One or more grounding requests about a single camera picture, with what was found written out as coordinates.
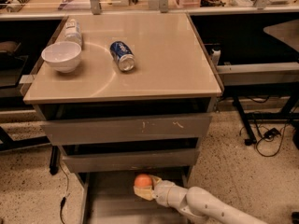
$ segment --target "floor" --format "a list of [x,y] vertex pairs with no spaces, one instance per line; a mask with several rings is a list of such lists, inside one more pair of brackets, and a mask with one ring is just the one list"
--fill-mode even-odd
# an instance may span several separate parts
[[[212,113],[189,186],[206,189],[266,223],[291,224],[292,212],[299,211],[299,150],[292,142],[293,127],[286,126],[280,152],[266,158],[254,146],[244,145],[247,135],[238,113],[232,110],[220,108]],[[34,111],[0,112],[0,123],[15,140],[43,135]],[[284,125],[263,124],[262,133],[265,127],[283,133]],[[278,136],[271,143],[261,142],[259,149],[271,155],[280,141]],[[49,145],[0,153],[0,218],[4,224],[62,223],[64,196],[64,223],[79,223],[83,188],[62,162],[58,174],[50,174],[50,153]],[[219,222],[210,219],[211,223]]]

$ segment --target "white bowl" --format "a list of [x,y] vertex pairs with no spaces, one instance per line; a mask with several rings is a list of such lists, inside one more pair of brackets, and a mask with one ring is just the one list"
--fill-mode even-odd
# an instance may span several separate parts
[[56,71],[69,73],[81,61],[81,46],[70,41],[57,42],[44,48],[41,57]]

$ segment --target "beige countertop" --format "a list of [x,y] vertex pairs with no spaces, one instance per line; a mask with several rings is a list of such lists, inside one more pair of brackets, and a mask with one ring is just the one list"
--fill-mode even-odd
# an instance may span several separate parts
[[[59,73],[43,63],[26,104],[60,104],[153,98],[215,97],[221,88],[183,13],[76,15],[83,35],[82,61]],[[64,39],[64,29],[57,41]],[[125,42],[136,69],[122,73],[109,52]]]

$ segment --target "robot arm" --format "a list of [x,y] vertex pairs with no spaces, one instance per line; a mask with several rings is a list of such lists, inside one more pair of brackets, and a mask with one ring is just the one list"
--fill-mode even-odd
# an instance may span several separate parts
[[196,224],[205,224],[210,217],[223,224],[266,224],[265,222],[223,203],[204,189],[185,189],[170,181],[156,182],[151,192],[157,204],[175,208]]

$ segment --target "blue soda can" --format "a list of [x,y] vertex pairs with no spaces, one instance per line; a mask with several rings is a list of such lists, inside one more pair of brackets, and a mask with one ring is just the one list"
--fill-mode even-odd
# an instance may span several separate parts
[[130,71],[135,67],[135,57],[129,47],[122,41],[113,42],[110,53],[122,72]]

